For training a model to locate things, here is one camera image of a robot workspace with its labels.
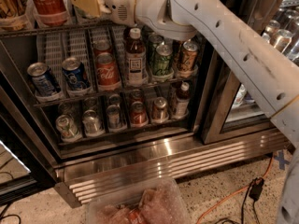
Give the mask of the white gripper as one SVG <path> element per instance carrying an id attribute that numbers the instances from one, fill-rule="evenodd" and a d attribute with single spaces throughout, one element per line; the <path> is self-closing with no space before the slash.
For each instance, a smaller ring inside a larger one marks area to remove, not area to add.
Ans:
<path id="1" fill-rule="evenodd" d="M 93 17 L 101 16 L 102 0 L 70 0 L 72 5 Z M 105 0 L 111 11 L 109 17 L 117 24 L 133 27 L 135 25 L 135 0 Z"/>

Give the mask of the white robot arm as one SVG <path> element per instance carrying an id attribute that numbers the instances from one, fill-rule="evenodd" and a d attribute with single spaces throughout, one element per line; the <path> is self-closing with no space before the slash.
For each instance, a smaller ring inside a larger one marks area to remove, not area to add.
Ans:
<path id="1" fill-rule="evenodd" d="M 106 13 L 117 24 L 145 24 L 167 38 L 203 35 L 271 122 L 299 146 L 299 67 L 220 0 L 70 1 L 93 17 Z"/>

